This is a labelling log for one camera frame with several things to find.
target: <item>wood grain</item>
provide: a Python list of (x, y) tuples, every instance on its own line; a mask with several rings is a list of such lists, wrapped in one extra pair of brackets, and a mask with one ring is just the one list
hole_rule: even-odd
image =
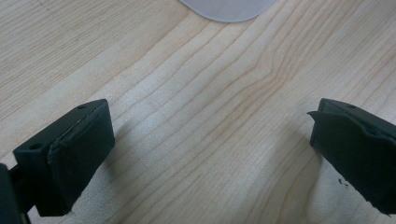
[(176, 0), (0, 3), (0, 161), (107, 98), (117, 144), (33, 223), (395, 223), (309, 146), (320, 98), (396, 123), (396, 2), (278, 0), (208, 21)]

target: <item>black clamp jaw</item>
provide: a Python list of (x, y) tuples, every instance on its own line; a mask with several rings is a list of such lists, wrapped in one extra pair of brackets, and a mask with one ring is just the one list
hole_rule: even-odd
[(18, 164), (0, 164), (1, 223), (30, 223), (35, 205), (42, 217), (71, 211), (115, 138), (107, 100), (80, 105), (13, 152)]
[(328, 99), (308, 114), (311, 146), (381, 213), (396, 213), (396, 126)]

